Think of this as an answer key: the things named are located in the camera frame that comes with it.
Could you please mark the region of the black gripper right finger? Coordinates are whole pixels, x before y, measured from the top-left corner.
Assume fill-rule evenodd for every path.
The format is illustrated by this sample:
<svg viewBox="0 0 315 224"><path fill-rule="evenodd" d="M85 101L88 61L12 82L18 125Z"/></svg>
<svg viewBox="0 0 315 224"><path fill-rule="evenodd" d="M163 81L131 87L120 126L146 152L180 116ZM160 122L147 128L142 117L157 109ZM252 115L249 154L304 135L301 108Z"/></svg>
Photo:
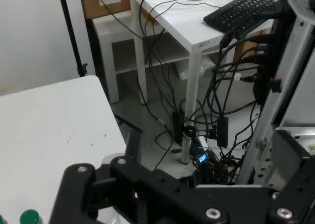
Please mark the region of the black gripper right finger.
<svg viewBox="0 0 315 224"><path fill-rule="evenodd" d="M309 157L268 210L271 224L306 224L315 205L315 158Z"/></svg>

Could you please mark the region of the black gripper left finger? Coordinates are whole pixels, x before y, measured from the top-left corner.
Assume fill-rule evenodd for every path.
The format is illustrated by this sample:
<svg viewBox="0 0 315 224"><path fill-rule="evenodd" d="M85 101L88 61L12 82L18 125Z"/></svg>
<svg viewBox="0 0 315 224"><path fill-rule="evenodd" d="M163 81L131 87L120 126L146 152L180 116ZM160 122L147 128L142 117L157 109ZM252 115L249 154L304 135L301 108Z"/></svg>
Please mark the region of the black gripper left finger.
<svg viewBox="0 0 315 224"><path fill-rule="evenodd" d="M49 222L96 224L112 207L132 224L226 224L227 211L162 170L148 170L128 156L95 168L69 166L63 174Z"/></svg>

